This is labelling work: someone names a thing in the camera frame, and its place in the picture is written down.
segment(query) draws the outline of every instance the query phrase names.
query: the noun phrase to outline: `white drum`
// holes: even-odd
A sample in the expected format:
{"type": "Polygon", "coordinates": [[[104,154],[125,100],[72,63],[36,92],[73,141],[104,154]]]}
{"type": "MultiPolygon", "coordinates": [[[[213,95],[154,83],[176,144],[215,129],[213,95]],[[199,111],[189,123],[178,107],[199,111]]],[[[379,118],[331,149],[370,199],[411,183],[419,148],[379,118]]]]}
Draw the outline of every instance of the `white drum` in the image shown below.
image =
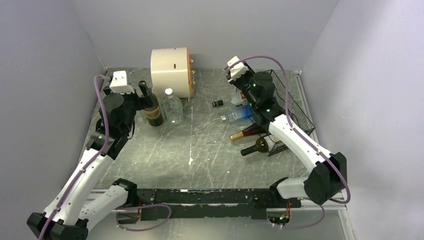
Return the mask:
{"type": "Polygon", "coordinates": [[[188,47],[153,49],[150,57],[150,73],[153,92],[165,98],[165,89],[171,88],[177,98],[193,96],[192,71],[188,47]]]}

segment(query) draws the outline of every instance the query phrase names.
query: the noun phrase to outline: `white wall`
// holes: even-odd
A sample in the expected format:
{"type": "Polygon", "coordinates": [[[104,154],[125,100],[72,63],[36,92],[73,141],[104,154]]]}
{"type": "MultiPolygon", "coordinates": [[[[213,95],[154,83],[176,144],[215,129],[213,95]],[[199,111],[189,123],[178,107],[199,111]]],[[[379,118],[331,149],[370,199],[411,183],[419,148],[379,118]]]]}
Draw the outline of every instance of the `white wall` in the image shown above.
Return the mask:
{"type": "MultiPolygon", "coordinates": [[[[189,47],[195,67],[268,54],[300,70],[338,0],[73,0],[107,67],[150,67],[152,49],[189,47]]],[[[257,68],[269,68],[258,62],[257,68]]]]}
{"type": "Polygon", "coordinates": [[[68,0],[0,1],[0,239],[26,226],[76,166],[103,72],[68,0]]]}
{"type": "Polygon", "coordinates": [[[302,70],[357,239],[424,238],[424,2],[340,0],[302,70]]]}

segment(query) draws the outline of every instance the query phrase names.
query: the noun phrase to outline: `wire mesh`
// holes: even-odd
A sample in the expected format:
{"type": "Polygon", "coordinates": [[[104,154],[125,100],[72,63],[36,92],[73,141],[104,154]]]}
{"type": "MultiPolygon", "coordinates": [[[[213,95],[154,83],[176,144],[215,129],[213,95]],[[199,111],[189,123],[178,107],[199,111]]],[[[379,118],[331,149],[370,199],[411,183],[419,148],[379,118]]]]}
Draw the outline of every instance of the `wire mesh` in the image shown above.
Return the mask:
{"type": "MultiPolygon", "coordinates": [[[[275,85],[274,97],[276,98],[278,105],[285,111],[286,87],[284,86],[283,82],[280,80],[274,70],[271,69],[267,70],[266,72],[271,74],[272,82],[275,85]]],[[[310,135],[315,130],[315,126],[312,124],[311,120],[304,113],[304,111],[295,101],[292,95],[290,93],[288,95],[288,114],[290,115],[290,118],[307,135],[310,135]]],[[[271,151],[269,151],[268,157],[287,149],[288,147],[282,141],[278,141],[275,143],[271,151]]]]}

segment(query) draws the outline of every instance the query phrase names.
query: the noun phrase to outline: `exposed wiring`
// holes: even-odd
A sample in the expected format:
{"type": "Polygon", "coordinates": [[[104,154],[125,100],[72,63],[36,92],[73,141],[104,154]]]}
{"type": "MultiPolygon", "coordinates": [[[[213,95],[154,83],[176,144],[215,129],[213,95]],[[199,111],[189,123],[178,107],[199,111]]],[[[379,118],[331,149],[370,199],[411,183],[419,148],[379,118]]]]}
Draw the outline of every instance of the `exposed wiring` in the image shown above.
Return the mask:
{"type": "Polygon", "coordinates": [[[152,229],[155,229],[155,228],[158,228],[158,227],[160,227],[160,226],[162,226],[162,225],[164,225],[170,218],[171,218],[171,213],[172,213],[172,210],[171,210],[171,207],[170,206],[168,206],[168,205],[166,205],[166,204],[163,204],[163,203],[157,203],[157,204],[151,204],[151,205],[144,205],[144,206],[132,206],[132,207],[118,207],[118,208],[116,208],[117,210],[134,210],[134,209],[149,209],[149,208],[154,208],[154,207],[163,207],[163,208],[167,208],[168,210],[169,210],[169,212],[168,212],[168,216],[161,222],[161,223],[159,223],[159,224],[157,224],[157,225],[154,225],[154,226],[152,226],[152,227],[148,227],[148,228],[144,228],[144,229],[132,229],[132,228],[127,228],[127,227],[124,227],[124,226],[122,226],[122,225],[120,225],[119,224],[119,221],[118,221],[118,213],[116,214],[116,226],[118,227],[118,228],[120,228],[120,229],[122,229],[122,230],[124,230],[124,231],[130,231],[130,232],[145,232],[145,231],[149,231],[149,230],[152,230],[152,229]]]}
{"type": "MultiPolygon", "coordinates": [[[[290,100],[290,96],[289,96],[289,78],[287,77],[286,70],[284,69],[283,65],[281,65],[281,63],[277,59],[275,59],[274,57],[267,56],[267,55],[254,55],[254,56],[248,56],[248,57],[245,57],[243,59],[240,59],[240,60],[236,61],[231,66],[226,67],[224,69],[224,71],[226,71],[228,73],[230,71],[230,69],[232,69],[235,65],[237,65],[239,63],[242,63],[242,62],[245,62],[245,61],[250,60],[250,59],[269,59],[269,60],[274,61],[279,66],[279,68],[281,69],[282,74],[284,76],[284,80],[285,80],[284,110],[285,110],[285,116],[287,117],[287,121],[288,121],[288,124],[289,124],[290,128],[292,128],[292,130],[302,140],[304,140],[314,151],[319,152],[319,155],[322,158],[324,158],[324,160],[331,166],[331,168],[335,171],[335,173],[337,174],[337,176],[340,178],[340,181],[343,183],[343,186],[346,189],[346,195],[347,195],[346,196],[346,200],[340,201],[340,200],[330,199],[330,201],[335,202],[335,203],[339,203],[339,204],[347,204],[347,203],[349,203],[350,200],[351,200],[351,191],[350,191],[349,186],[348,186],[348,183],[346,182],[346,179],[343,177],[342,173],[337,169],[337,167],[334,165],[334,163],[332,163],[330,161],[330,159],[327,156],[325,156],[324,153],[322,153],[321,151],[318,151],[319,149],[311,141],[309,141],[306,137],[304,137],[299,132],[299,130],[297,129],[297,127],[293,128],[293,123],[292,123],[292,120],[290,119],[290,115],[289,115],[289,113],[290,113],[289,112],[289,100],[290,100]]],[[[287,228],[287,229],[303,229],[303,228],[309,228],[309,227],[312,227],[312,226],[315,226],[315,225],[319,224],[324,219],[324,216],[326,215],[323,206],[320,205],[320,207],[322,209],[322,217],[317,222],[312,223],[310,225],[306,225],[306,226],[298,226],[298,227],[294,227],[294,226],[293,227],[283,226],[283,228],[287,228]]]]}
{"type": "Polygon", "coordinates": [[[100,104],[100,108],[101,108],[101,112],[103,114],[103,120],[104,120],[104,143],[103,146],[101,147],[101,149],[89,160],[87,161],[87,163],[81,168],[81,170],[75,175],[75,177],[72,179],[72,181],[70,182],[70,184],[67,186],[65,192],[63,193],[62,197],[60,197],[59,201],[56,204],[56,209],[54,209],[50,216],[47,218],[47,220],[44,223],[44,226],[41,229],[41,232],[38,236],[38,240],[43,240],[44,238],[44,234],[46,233],[46,230],[50,224],[50,222],[52,221],[52,219],[56,216],[56,214],[58,213],[58,210],[61,209],[62,205],[64,204],[64,201],[66,200],[66,198],[69,195],[69,192],[71,191],[71,189],[74,187],[75,183],[77,182],[77,180],[80,178],[80,176],[85,172],[85,170],[89,167],[90,164],[92,164],[96,158],[103,153],[103,151],[106,149],[106,146],[108,145],[109,142],[109,123],[108,123],[108,117],[106,114],[106,108],[105,108],[105,104],[103,103],[102,100],[102,96],[100,93],[100,89],[97,83],[97,80],[99,79],[109,79],[109,77],[104,76],[104,75],[97,75],[94,77],[93,82],[94,82],[94,89],[95,89],[95,94],[97,95],[97,99],[98,99],[98,103],[100,104]]]}

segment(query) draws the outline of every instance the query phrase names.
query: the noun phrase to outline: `tabletop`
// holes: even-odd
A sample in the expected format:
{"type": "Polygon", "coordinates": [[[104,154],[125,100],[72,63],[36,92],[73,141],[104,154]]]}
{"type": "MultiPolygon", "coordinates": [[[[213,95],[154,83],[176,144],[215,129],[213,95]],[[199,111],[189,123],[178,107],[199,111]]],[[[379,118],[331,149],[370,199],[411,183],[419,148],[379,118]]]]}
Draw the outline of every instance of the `tabletop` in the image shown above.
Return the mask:
{"type": "MultiPolygon", "coordinates": [[[[152,87],[149,68],[109,68],[107,74],[121,70],[128,71],[130,84],[135,86],[144,80],[152,87]]],[[[241,156],[240,150],[252,146],[258,137],[230,141],[231,134],[252,124],[249,119],[233,124],[221,121],[220,115],[233,107],[230,93],[234,86],[228,83],[222,69],[194,71],[193,97],[182,101],[183,124],[175,128],[166,123],[153,127],[143,111],[137,112],[133,138],[95,188],[108,189],[119,178],[149,189],[268,188],[284,177],[306,176],[306,168],[290,150],[270,157],[259,152],[241,156]],[[212,102],[217,100],[224,100],[224,106],[213,107],[212,102]]],[[[276,73],[283,79],[280,71],[276,73]]],[[[302,106],[296,77],[291,71],[287,74],[290,94],[302,106]]],[[[86,142],[100,118],[98,110],[97,103],[86,142]]]]}

